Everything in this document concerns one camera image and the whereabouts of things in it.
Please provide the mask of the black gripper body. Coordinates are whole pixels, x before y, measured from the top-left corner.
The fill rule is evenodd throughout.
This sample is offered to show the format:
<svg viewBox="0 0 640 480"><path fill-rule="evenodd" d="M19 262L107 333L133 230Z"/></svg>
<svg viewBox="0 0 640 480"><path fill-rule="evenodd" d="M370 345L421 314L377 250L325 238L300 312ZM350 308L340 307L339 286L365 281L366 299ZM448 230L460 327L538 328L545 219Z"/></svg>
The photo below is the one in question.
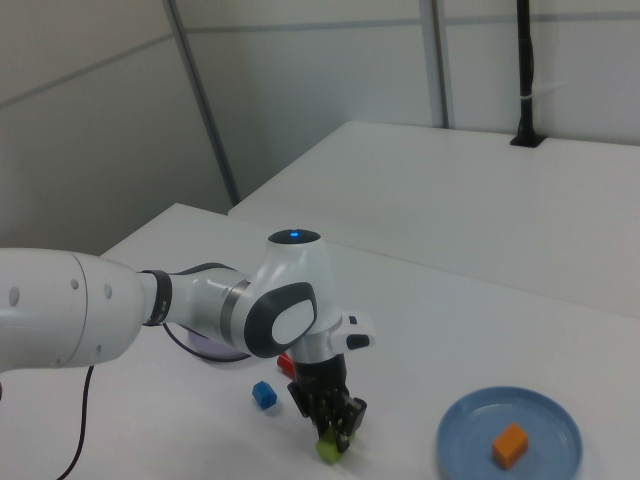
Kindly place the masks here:
<svg viewBox="0 0 640 480"><path fill-rule="evenodd" d="M349 394L346 386L345 356L339 354L319 363L294 362L295 383L309 394L340 392Z"/></svg>

